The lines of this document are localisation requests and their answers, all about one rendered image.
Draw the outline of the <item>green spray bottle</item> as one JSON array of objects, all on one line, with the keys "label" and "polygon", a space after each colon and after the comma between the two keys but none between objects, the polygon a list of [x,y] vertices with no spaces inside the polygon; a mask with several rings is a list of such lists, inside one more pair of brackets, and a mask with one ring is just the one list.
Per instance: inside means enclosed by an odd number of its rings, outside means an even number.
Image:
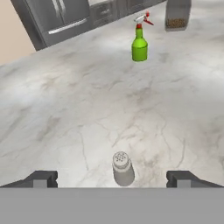
[{"label": "green spray bottle", "polygon": [[150,13],[146,11],[135,19],[136,36],[131,45],[131,56],[135,62],[145,61],[148,58],[148,42],[144,38],[143,23],[153,25],[150,21]]}]

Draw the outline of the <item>white salt shaker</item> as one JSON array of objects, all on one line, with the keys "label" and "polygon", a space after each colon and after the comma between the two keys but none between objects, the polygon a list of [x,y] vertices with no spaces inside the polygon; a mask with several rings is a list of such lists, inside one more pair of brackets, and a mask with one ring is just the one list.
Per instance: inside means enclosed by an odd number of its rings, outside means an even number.
[{"label": "white salt shaker", "polygon": [[119,186],[130,186],[135,179],[135,172],[130,157],[124,151],[118,151],[112,161],[114,180]]}]

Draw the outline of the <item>dark grey cupboard run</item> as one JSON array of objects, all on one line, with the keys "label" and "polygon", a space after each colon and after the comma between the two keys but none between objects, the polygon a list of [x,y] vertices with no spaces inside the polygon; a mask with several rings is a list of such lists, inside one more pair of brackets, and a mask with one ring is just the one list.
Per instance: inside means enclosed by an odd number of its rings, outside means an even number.
[{"label": "dark grey cupboard run", "polygon": [[161,4],[165,0],[88,0],[93,28]]}]

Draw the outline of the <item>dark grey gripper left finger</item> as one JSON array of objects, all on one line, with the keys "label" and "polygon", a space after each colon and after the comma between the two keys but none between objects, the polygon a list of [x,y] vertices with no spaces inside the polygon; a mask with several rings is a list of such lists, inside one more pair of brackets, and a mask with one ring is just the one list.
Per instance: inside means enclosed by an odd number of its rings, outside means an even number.
[{"label": "dark grey gripper left finger", "polygon": [[57,171],[34,171],[27,178],[1,185],[1,188],[57,188]]}]

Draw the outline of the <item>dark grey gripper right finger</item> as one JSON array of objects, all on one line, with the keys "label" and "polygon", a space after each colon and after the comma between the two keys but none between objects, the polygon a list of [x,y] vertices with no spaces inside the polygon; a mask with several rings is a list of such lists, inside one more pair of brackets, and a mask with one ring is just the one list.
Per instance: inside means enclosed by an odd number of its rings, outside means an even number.
[{"label": "dark grey gripper right finger", "polygon": [[223,188],[223,185],[218,185],[204,179],[200,179],[190,171],[168,171],[166,173],[166,178],[167,188]]}]

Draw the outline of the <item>clear jar with brown contents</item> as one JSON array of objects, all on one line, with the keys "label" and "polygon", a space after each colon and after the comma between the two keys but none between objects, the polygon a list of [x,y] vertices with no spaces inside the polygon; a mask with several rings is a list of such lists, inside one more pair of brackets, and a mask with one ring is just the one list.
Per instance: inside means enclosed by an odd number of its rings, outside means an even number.
[{"label": "clear jar with brown contents", "polygon": [[184,31],[189,22],[192,0],[167,0],[164,28],[167,32]]}]

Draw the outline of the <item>stainless steel fridge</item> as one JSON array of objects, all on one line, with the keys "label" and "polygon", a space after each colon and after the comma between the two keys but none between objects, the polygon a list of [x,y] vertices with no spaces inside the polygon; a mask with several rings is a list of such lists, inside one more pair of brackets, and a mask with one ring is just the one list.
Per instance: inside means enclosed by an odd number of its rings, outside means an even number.
[{"label": "stainless steel fridge", "polygon": [[88,0],[10,0],[36,51],[91,29]]}]

